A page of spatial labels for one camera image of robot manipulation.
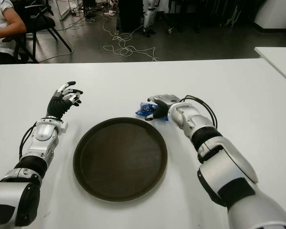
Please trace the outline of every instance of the white cable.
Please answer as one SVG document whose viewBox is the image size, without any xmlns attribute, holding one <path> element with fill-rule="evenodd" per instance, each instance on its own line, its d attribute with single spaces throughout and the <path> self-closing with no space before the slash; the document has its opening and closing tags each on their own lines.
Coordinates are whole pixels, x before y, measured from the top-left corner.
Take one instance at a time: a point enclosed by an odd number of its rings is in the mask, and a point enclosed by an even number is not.
<svg viewBox="0 0 286 229">
<path fill-rule="evenodd" d="M 133 39 L 133 33 L 135 31 L 137 31 L 138 29 L 140 29 L 142 26 L 140 26 L 139 28 L 135 29 L 132 33 L 122 33 L 120 34 L 119 36 L 115 36 L 113 34 L 111 34 L 110 31 L 106 30 L 104 25 L 105 23 L 110 19 L 110 18 L 113 18 L 115 19 L 114 17 L 109 17 L 107 16 L 107 18 L 104 17 L 103 14 L 96 14 L 96 15 L 101 15 L 102 18 L 106 19 L 105 21 L 103 22 L 96 22 L 96 19 L 90 19 L 90 20 L 84 20 L 84 21 L 80 21 L 83 19 L 83 17 L 81 17 L 78 21 L 76 21 L 75 23 L 72 23 L 72 24 L 69 24 L 69 26 L 64 29 L 64 34 L 68 40 L 68 42 L 72 45 L 72 48 L 71 48 L 71 52 L 69 53 L 66 53 L 66 54 L 61 54 L 61 55 L 57 55 L 57 56 L 53 56 L 51 58 L 48 58 L 48 59 L 45 59 L 43 61 L 40 61 L 39 63 L 42 63 L 42 62 L 45 62 L 45 61 L 48 61 L 50 59 L 53 59 L 53 58 L 56 58 L 56 57 L 60 57 L 60 56 L 67 56 L 67 55 L 71 55 L 72 53 L 74 53 L 74 44 L 71 42 L 71 40 L 69 39 L 69 36 L 67 35 L 66 31 L 68 29 L 71 29 L 71 30 L 77 30 L 79 29 L 81 26 L 83 25 L 86 25 L 86 24 L 101 24 L 102 23 L 102 27 L 103 27 L 103 30 L 108 32 L 112 37 L 113 37 L 113 41 L 118 41 L 118 45 L 119 45 L 119 49 L 114 49 L 114 46 L 113 45 L 105 45 L 103 46 L 104 50 L 108 51 L 108 52 L 113 52 L 114 54 L 116 55 L 119 55 L 119 56 L 123 56 L 123 57 L 128 57 L 128 56 L 131 56 L 133 53 L 140 53 L 140 54 L 144 54 L 144 55 L 147 55 L 148 57 L 150 57 L 152 59 L 152 61 L 158 61 L 158 57 L 155 57 L 154 56 L 154 52 L 155 52 L 155 47 L 152 47 L 152 48 L 149 48 L 149 49 L 145 49 L 145 50 L 138 50 L 136 49 L 134 46 L 132 45 L 129 45 L 129 46 L 126 46 L 126 42 L 130 41 Z M 152 51 L 153 55 L 149 55 L 148 53 L 145 53 L 147 51 Z"/>
<path fill-rule="evenodd" d="M 97 23 L 95 19 L 80 21 L 80 20 L 82 20 L 82 19 L 83 19 L 83 17 L 81 17 L 81 18 L 80 18 L 78 21 L 76 21 L 75 23 L 69 24 L 69 26 L 68 26 L 66 29 L 64 29 L 64 34 L 65 34 L 65 36 L 66 36 L 68 42 L 72 45 L 71 52 L 66 53 L 66 54 L 61 54 L 61 55 L 53 56 L 53 57 L 48 58 L 48 59 L 45 59 L 45 60 L 43 60 L 43 61 L 39 61 L 39 63 L 48 61 L 48 60 L 53 59 L 53 58 L 56 58 L 56 57 L 67 56 L 67 55 L 71 55 L 72 53 L 74 53 L 74 44 L 71 42 L 71 40 L 69 39 L 69 36 L 68 36 L 67 33 L 66 33 L 66 31 L 67 31 L 68 29 L 70 29 L 70 30 L 77 30 L 77 29 L 79 29 L 81 26 L 83 26 L 83 25 L 85 25 L 85 24 L 100 24 L 100 23 L 104 23 L 104 22 L 99 22 L 99 23 Z"/>
<path fill-rule="evenodd" d="M 154 51 L 156 49 L 155 47 L 152 47 L 152 48 L 149 48 L 149 49 L 144 49 L 144 50 L 137 50 L 132 45 L 126 46 L 126 42 L 128 42 L 128 41 L 133 39 L 133 33 L 135 31 L 137 31 L 138 29 L 140 29 L 142 26 L 140 26 L 139 28 L 135 29 L 132 33 L 122 33 L 119 36 L 115 36 L 115 35 L 111 34 L 110 31 L 105 29 L 104 24 L 105 23 L 103 23 L 103 30 L 108 32 L 111 36 L 113 36 L 112 40 L 113 41 L 118 41 L 118 45 L 120 47 L 119 49 L 114 49 L 113 45 L 105 45 L 105 46 L 103 46 L 103 48 L 106 51 L 113 52 L 114 54 L 119 55 L 119 56 L 123 56 L 123 57 L 131 56 L 135 52 L 135 53 L 140 53 L 140 54 L 144 54 L 144 55 L 149 56 L 152 59 L 152 61 L 158 61 L 158 57 L 154 56 Z M 145 53 L 147 51 L 152 51 L 153 55 L 151 56 L 151 55 Z"/>
</svg>

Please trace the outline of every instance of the chair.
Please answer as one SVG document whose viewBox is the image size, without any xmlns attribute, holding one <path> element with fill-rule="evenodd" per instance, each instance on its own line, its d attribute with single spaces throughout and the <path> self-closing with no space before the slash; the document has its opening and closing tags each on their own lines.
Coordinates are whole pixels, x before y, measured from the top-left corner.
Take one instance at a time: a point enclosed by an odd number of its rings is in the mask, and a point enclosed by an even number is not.
<svg viewBox="0 0 286 229">
<path fill-rule="evenodd" d="M 27 33 L 33 33 L 33 56 L 36 54 L 36 39 L 37 32 L 42 30 L 47 30 L 55 40 L 58 40 L 57 37 L 53 34 L 53 32 L 58 36 L 58 38 L 62 41 L 62 43 L 72 51 L 70 46 L 66 43 L 66 41 L 61 37 L 61 35 L 55 29 L 55 21 L 45 16 L 45 12 L 49 12 L 52 16 L 54 16 L 53 11 L 51 10 L 51 6 L 49 5 L 49 0 L 45 0 L 44 4 L 37 5 L 29 5 L 25 7 L 25 13 L 35 13 L 34 18 L 25 19 L 25 25 L 27 27 Z"/>
<path fill-rule="evenodd" d="M 33 62 L 37 62 L 36 60 L 36 40 L 37 40 L 37 32 L 42 30 L 47 30 L 55 40 L 58 40 L 57 37 L 63 42 L 63 44 L 72 51 L 70 46 L 66 43 L 66 41 L 61 37 L 61 35 L 55 29 L 55 21 L 45 16 L 46 12 L 49 12 L 52 16 L 54 16 L 53 11 L 51 10 L 51 6 L 49 5 L 49 0 L 14 0 L 13 1 L 16 12 L 22 18 L 26 28 L 26 33 L 33 34 L 33 54 L 31 54 L 26 48 L 26 36 L 12 36 L 4 39 L 3 42 L 8 42 L 11 39 L 16 41 L 16 48 L 21 47 L 28 56 L 33 60 Z"/>
</svg>

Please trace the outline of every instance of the white table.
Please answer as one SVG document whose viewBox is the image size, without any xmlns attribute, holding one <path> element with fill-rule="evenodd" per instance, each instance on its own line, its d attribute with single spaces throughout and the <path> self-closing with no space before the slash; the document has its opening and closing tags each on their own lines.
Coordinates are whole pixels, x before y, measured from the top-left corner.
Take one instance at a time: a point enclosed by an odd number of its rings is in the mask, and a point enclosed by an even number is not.
<svg viewBox="0 0 286 229">
<path fill-rule="evenodd" d="M 219 131 L 255 168 L 260 188 L 286 210 L 286 80 L 263 59 L 0 66 L 0 179 L 18 162 L 20 140 L 43 117 L 53 91 L 71 80 L 84 91 L 82 105 L 64 117 L 69 129 L 60 137 L 28 229 L 227 228 L 226 209 L 211 202 L 196 177 L 194 147 L 171 123 L 150 122 L 167 143 L 168 166 L 148 195 L 103 202 L 74 177 L 73 153 L 90 128 L 109 118 L 136 117 L 140 102 L 163 93 L 208 102 Z"/>
<path fill-rule="evenodd" d="M 286 48 L 256 47 L 254 50 L 286 78 Z"/>
</svg>

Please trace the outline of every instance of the robotic arm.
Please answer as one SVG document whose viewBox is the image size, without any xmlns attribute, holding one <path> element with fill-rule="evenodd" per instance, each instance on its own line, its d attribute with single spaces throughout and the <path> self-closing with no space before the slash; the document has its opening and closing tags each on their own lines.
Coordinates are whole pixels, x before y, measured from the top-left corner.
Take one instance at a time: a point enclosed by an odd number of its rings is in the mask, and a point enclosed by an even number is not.
<svg viewBox="0 0 286 229">
<path fill-rule="evenodd" d="M 61 118 L 72 105 L 81 103 L 82 91 L 67 89 L 71 85 L 75 82 L 55 91 L 46 117 L 36 122 L 29 150 L 22 155 L 20 146 L 19 163 L 0 180 L 0 229 L 27 226 L 37 216 L 42 179 L 53 159 L 58 136 L 68 127 Z"/>
<path fill-rule="evenodd" d="M 148 101 L 159 108 L 146 120 L 168 116 L 193 143 L 202 163 L 198 179 L 213 202 L 227 207 L 230 229 L 286 229 L 286 212 L 258 188 L 249 162 L 208 118 L 174 95 Z"/>
</svg>

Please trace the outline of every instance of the round tray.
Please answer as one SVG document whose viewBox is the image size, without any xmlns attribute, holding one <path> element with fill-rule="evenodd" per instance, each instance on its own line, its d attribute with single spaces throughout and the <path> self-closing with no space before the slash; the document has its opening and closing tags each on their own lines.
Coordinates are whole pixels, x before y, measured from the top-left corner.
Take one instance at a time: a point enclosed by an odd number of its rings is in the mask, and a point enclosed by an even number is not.
<svg viewBox="0 0 286 229">
<path fill-rule="evenodd" d="M 135 118 L 114 118 L 82 137 L 73 169 L 88 193 L 122 202 L 150 191 L 161 179 L 166 163 L 166 145 L 154 127 Z"/>
</svg>

